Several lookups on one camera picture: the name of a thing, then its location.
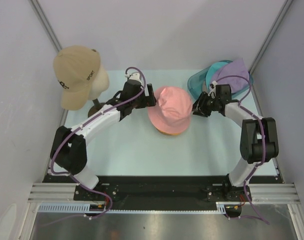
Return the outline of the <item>tan baseball cap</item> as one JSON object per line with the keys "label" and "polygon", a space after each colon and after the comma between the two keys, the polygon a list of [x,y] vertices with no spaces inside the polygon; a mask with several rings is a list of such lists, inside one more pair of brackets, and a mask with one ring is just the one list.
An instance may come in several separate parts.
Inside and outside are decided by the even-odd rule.
{"label": "tan baseball cap", "polygon": [[62,87],[64,109],[76,111],[86,104],[100,65],[99,53],[85,46],[73,45],[59,51],[53,69]]}

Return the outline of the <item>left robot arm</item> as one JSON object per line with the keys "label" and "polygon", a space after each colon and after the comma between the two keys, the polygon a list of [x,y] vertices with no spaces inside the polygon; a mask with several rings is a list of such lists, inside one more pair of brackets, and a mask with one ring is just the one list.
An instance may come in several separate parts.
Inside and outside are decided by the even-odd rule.
{"label": "left robot arm", "polygon": [[55,133],[50,153],[51,165],[58,164],[65,174],[72,176],[85,186],[85,194],[92,200],[102,195],[99,177],[87,166],[87,145],[107,127],[120,122],[134,109],[156,105],[152,84],[142,85],[139,81],[128,79],[123,90],[108,100],[100,111],[67,128],[60,126]]}

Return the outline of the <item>yellow bucket hat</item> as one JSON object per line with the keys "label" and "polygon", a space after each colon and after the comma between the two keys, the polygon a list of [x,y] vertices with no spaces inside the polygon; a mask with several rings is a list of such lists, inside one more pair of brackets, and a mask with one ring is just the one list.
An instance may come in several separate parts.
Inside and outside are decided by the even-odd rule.
{"label": "yellow bucket hat", "polygon": [[178,134],[178,133],[180,133],[180,135],[183,133],[183,132],[178,132],[178,133],[172,133],[172,132],[165,132],[165,133],[169,133],[169,134]]}

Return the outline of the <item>pink bucket hat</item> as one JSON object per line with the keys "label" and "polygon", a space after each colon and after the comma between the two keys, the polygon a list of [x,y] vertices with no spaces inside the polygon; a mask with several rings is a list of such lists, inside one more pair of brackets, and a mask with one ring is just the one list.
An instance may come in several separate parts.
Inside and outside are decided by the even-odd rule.
{"label": "pink bucket hat", "polygon": [[156,105],[148,108],[152,125],[168,133],[184,132],[190,125],[193,102],[190,95],[176,86],[155,91]]}

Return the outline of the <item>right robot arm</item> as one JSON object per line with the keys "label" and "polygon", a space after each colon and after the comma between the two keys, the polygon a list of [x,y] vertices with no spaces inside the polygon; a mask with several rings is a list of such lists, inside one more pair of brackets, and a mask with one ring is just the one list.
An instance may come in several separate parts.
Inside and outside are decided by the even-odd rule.
{"label": "right robot arm", "polygon": [[276,121],[272,117],[262,117],[245,108],[239,100],[232,99],[228,84],[217,85],[212,92],[202,92],[194,102],[194,115],[209,117],[219,112],[241,128],[241,159],[228,175],[227,185],[223,186],[223,197],[229,201],[240,195],[250,179],[265,163],[279,154]]}

